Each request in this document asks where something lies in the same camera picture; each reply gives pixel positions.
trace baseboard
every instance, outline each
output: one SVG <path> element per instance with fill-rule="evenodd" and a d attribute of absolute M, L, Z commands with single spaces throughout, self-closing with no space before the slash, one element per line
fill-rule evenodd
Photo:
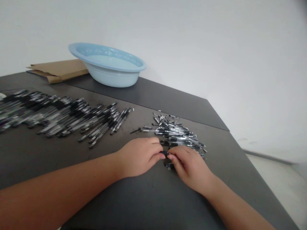
<path fill-rule="evenodd" d="M 249 150 L 246 150 L 246 149 L 243 149 L 243 151 L 246 154 L 249 154 L 249 155 L 265 158 L 265 159 L 268 159 L 268 160 L 276 161 L 276 162 L 287 164 L 287 165 L 295 165 L 295 164 L 297 164 L 295 162 L 286 161 L 286 160 L 279 159 L 279 158 L 276 158 L 276 157 L 272 157 L 272 156 L 269 156 L 269 155 L 265 155 L 265 154 L 262 154 L 262 153 L 252 152 L 252 151 L 249 151 Z"/>

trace table surface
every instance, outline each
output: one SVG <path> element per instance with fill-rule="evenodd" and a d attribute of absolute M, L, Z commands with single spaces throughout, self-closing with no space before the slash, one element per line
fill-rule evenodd
<path fill-rule="evenodd" d="M 128 141 L 152 133 L 129 134 L 152 123 L 153 109 L 90 92 L 67 84 L 49 85 L 46 79 L 13 74 L 0 77 L 0 92 L 11 94 L 21 88 L 72 98 L 84 97 L 91 106 L 118 102 L 120 110 L 135 109 L 121 129 L 106 135 L 94 149 L 78 143 L 75 132 L 67 138 L 45 138 L 25 126 L 0 135 L 0 189 L 63 167 L 119 150 Z M 234 192 L 263 215 L 276 229 L 298 229 L 265 181 L 251 164 L 230 132 L 180 119 L 207 147 L 206 163 Z M 225 229 L 208 201 L 188 188 L 175 171 L 158 162 L 145 174 L 111 185 L 75 214 L 64 229 Z"/>
<path fill-rule="evenodd" d="M 89 74 L 63 83 L 229 131 L 208 100 L 145 78 L 127 88 L 100 84 Z"/>

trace light blue plastic basin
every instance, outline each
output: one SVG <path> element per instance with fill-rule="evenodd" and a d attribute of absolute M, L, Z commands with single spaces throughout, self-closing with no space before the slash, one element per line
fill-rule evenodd
<path fill-rule="evenodd" d="M 140 58 L 112 47 L 91 43 L 73 43 L 68 46 L 75 57 L 82 60 L 90 75 L 99 83 L 111 87 L 134 85 L 146 64 Z"/>

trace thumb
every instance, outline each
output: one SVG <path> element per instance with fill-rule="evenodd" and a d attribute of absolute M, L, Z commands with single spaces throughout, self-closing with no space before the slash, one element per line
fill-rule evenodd
<path fill-rule="evenodd" d="M 161 159 L 165 159 L 165 156 L 164 154 L 162 153 L 157 153 L 157 154 L 154 154 L 150 159 L 149 159 L 149 165 L 150 167 L 154 166 L 159 160 Z"/>
<path fill-rule="evenodd" d="M 168 159 L 172 161 L 174 167 L 180 178 L 183 178 L 186 175 L 185 168 L 183 167 L 181 161 L 173 154 L 167 156 Z"/>

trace brown cardboard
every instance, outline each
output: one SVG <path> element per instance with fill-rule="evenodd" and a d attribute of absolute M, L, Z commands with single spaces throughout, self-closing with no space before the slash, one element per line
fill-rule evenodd
<path fill-rule="evenodd" d="M 80 59 L 33 64 L 27 68 L 33 69 L 36 74 L 46 77 L 50 84 L 89 73 Z"/>

